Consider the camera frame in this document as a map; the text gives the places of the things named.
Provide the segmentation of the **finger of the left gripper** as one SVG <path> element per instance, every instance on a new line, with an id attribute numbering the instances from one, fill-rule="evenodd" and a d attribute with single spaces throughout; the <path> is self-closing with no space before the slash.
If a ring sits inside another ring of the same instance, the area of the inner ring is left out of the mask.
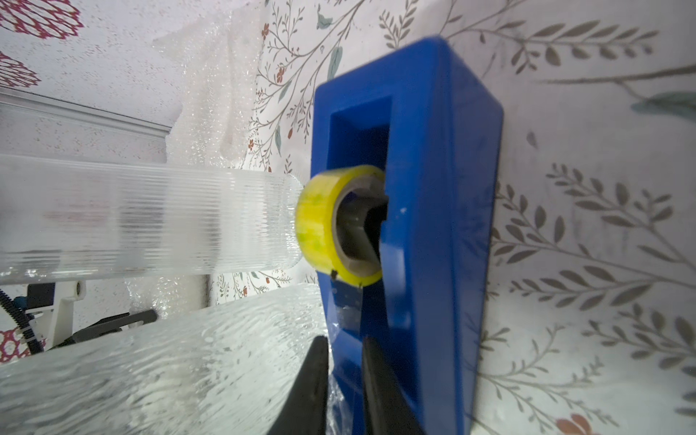
<path id="1" fill-rule="evenodd" d="M 105 335 L 122 332 L 131 326 L 144 326 L 145 324 L 154 323 L 157 320 L 158 314 L 153 309 L 135 314 L 123 313 L 106 317 L 95 324 L 88 326 L 87 328 L 83 328 L 82 330 L 73 333 L 71 336 L 63 340 L 63 342 L 56 344 L 54 348 L 87 342 Z"/>

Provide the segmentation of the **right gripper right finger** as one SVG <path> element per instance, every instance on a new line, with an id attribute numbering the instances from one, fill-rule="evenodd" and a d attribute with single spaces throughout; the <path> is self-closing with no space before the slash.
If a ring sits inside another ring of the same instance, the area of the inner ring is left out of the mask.
<path id="1" fill-rule="evenodd" d="M 380 344 L 373 337 L 362 341 L 362 396 L 366 434 L 424 434 Z"/>

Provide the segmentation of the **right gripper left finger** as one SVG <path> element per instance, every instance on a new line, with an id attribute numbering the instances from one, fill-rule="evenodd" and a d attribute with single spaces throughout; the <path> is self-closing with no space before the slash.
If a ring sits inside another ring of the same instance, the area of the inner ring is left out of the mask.
<path id="1" fill-rule="evenodd" d="M 268 435 L 325 434 L 328 375 L 328 339 L 316 336 Z"/>

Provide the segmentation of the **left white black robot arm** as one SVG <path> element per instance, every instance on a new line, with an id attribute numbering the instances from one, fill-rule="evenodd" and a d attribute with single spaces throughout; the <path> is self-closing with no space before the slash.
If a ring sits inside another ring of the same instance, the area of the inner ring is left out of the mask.
<path id="1" fill-rule="evenodd" d="M 159 319 L 153 309 L 105 317 L 90 326 L 74 330 L 74 306 L 87 293 L 85 281 L 39 283 L 27 286 L 25 313 L 34 336 L 43 349 L 84 343 L 116 334 Z"/>

